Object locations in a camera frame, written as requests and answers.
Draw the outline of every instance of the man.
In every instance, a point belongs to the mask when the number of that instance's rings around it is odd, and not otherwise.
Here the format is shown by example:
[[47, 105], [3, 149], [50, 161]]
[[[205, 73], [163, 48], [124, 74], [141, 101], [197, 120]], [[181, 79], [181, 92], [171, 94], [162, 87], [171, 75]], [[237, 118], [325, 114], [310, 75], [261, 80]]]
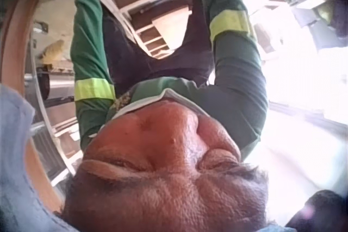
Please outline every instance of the man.
[[[259, 140], [267, 111], [245, 6], [241, 0], [202, 1], [215, 85], [197, 87], [194, 77], [143, 76], [150, 80], [115, 99], [101, 4], [76, 0], [71, 58], [84, 158], [61, 219], [54, 217], [34, 194], [23, 163], [14, 163], [24, 153], [24, 130], [33, 111], [3, 89], [1, 113], [8, 120], [1, 130], [9, 135], [1, 137], [1, 211], [7, 230], [285, 231], [266, 223], [265, 175], [243, 164]], [[14, 126], [17, 135], [11, 135]]]

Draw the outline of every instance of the reflective stripe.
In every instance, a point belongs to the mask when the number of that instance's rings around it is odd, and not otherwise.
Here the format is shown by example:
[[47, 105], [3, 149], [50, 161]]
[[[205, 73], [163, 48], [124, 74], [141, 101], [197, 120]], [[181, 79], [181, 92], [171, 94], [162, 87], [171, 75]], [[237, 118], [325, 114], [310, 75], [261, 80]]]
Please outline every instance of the reflective stripe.
[[246, 11], [224, 10], [210, 23], [210, 39], [212, 43], [217, 35], [225, 31], [239, 31], [249, 33], [255, 39], [253, 26]]
[[114, 86], [101, 78], [76, 81], [75, 101], [92, 98], [116, 100]]

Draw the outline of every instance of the green shirt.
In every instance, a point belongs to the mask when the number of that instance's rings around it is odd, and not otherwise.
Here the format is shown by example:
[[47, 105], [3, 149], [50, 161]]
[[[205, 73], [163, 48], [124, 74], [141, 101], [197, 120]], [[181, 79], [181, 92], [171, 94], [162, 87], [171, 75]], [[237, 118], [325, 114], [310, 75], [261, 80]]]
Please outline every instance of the green shirt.
[[[218, 120], [244, 159], [259, 141], [268, 108], [256, 39], [242, 0], [203, 0], [203, 4], [214, 48], [215, 85], [197, 87], [186, 79], [160, 77], [133, 87], [130, 102], [171, 88]], [[81, 148], [85, 150], [90, 135], [115, 113], [115, 91], [105, 57], [100, 2], [76, 0], [76, 7], [71, 59]]]

